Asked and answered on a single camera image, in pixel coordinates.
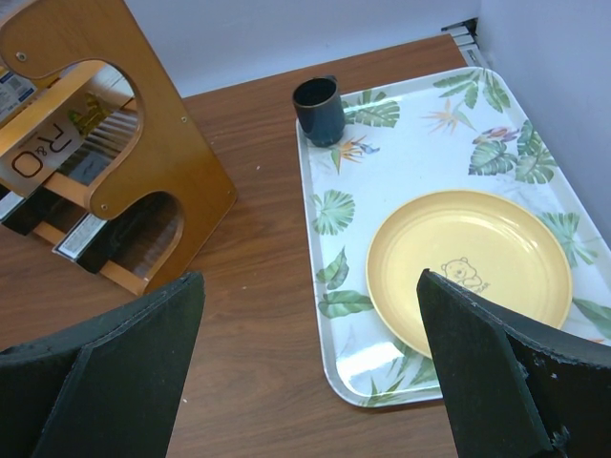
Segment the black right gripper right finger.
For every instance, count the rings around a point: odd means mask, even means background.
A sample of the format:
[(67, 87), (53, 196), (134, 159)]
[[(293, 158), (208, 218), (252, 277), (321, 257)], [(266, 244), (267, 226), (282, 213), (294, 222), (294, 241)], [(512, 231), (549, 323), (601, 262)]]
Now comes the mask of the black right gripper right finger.
[(609, 456), (609, 346), (429, 269), (416, 292), (459, 456)]

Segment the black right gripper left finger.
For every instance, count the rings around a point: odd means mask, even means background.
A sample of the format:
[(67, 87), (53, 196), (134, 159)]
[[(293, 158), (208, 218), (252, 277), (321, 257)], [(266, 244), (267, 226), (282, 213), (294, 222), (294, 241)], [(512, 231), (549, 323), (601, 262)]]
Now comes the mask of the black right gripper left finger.
[(163, 457), (205, 302), (190, 272), (1, 352), (4, 457)]

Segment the chrome silver toothpaste box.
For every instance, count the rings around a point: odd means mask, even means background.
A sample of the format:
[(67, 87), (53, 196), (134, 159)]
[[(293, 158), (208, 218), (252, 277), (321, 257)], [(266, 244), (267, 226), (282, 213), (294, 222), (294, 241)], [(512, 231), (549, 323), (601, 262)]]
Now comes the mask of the chrome silver toothpaste box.
[(53, 253), (98, 274), (121, 244), (121, 218), (100, 219), (86, 214), (53, 248)]

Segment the black toothpaste box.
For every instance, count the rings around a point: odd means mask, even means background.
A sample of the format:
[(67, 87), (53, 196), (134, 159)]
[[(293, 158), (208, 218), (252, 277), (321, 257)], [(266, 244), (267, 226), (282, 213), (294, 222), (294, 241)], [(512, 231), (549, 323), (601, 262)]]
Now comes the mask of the black toothpaste box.
[(21, 197), (9, 191), (1, 198), (1, 224), (13, 232), (26, 236), (46, 216), (50, 194), (41, 189), (29, 197)]

